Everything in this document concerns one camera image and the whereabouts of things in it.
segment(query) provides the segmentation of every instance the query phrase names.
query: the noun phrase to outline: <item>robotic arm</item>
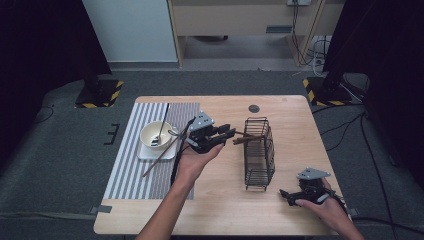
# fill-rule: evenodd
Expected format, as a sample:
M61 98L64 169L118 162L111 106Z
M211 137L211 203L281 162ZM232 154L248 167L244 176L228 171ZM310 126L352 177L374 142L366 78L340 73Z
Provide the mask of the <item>robotic arm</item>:
M299 179L299 187L302 191L290 194L280 189L281 196L287 199L290 206L298 206L295 202L297 199L306 199L315 204L322 204L325 199L331 196L336 199L347 214L344 203L341 201L340 197L335 194L335 191L324 187L321 178L328 176L330 176L328 172L323 172L313 168L306 168L303 172L297 175L297 178Z
M209 152L218 144L225 144L227 139L234 137L236 129L230 129L230 124L214 127L214 123L215 121L203 111L200 111L197 117L194 117L187 123L180 135L181 144L172 169L171 185L174 183L177 175L178 164L181 159L181 154L184 151L184 141L187 141L194 151L203 154Z

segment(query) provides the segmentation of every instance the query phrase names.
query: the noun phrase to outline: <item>metal cage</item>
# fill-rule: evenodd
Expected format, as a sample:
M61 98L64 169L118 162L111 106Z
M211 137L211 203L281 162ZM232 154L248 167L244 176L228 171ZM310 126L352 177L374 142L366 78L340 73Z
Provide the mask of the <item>metal cage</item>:
M248 118L245 121L244 133L261 136L244 143L246 190L248 187L259 187L266 191L275 172L271 127L266 117Z

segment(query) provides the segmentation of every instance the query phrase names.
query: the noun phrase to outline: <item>hand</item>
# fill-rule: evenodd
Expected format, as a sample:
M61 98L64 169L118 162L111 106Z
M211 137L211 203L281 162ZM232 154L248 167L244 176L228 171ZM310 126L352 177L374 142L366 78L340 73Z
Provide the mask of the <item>hand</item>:
M331 189L325 178L322 178L322 181L325 188ZM334 198L328 197L321 205L304 199L297 199L296 204L314 212L329 228L339 233L344 239L364 239Z
M174 184L136 239L167 240L170 238L194 182L199 178L206 164L218 155L223 146L223 144L217 145L205 154L198 154L190 147L184 150Z
M219 144L204 154L199 154L191 149L191 147L187 147L181 155L176 180L180 179L187 183L194 184L206 164L214 159L223 147L224 144Z

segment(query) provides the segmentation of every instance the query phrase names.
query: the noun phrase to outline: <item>black and white striped mat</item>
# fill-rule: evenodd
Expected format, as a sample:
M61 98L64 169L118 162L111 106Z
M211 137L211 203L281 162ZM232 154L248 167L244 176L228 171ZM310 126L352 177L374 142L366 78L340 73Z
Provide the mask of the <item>black and white striped mat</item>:
M163 199L169 190L174 159L160 161L146 177L153 163L139 159L137 149L141 129L153 121L162 121L167 103L135 103L104 194L105 199ZM199 103L171 103L167 122L182 131L200 111Z

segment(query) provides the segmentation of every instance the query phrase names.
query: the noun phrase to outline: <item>yellow and black tape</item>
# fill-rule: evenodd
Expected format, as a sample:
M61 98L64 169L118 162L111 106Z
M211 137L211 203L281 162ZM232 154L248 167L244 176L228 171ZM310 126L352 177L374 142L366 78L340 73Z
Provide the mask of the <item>yellow and black tape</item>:
M108 94L110 95L110 99L106 102L98 103L87 99L87 101L75 103L76 108L97 108L97 107L111 107L115 104L116 99L119 96L122 85L124 81L113 81L113 86L107 86Z
M335 105L350 105L351 101L320 101L316 99L316 95L309 84L308 79L303 79L303 86L306 89L306 93L308 94L309 101L312 106L335 106Z

